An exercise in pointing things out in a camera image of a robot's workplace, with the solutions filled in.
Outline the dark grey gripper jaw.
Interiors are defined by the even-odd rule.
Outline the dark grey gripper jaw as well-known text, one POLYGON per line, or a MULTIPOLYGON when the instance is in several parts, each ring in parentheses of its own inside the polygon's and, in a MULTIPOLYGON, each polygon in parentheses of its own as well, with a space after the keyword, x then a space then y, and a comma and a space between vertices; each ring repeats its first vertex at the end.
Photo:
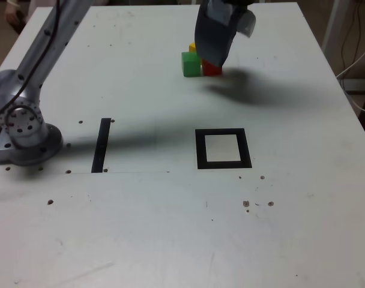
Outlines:
POLYGON ((239 21, 245 13, 245 1, 202 1, 195 25, 198 56, 221 67, 228 57, 239 21))

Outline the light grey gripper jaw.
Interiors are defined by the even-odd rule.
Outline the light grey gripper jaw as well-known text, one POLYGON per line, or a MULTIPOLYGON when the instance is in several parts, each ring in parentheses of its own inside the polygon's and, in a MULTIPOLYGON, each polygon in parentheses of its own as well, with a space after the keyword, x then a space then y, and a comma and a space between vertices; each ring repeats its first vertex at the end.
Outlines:
POLYGON ((235 14, 237 17, 236 32, 250 38, 256 25, 255 14, 250 10, 238 10, 235 14))

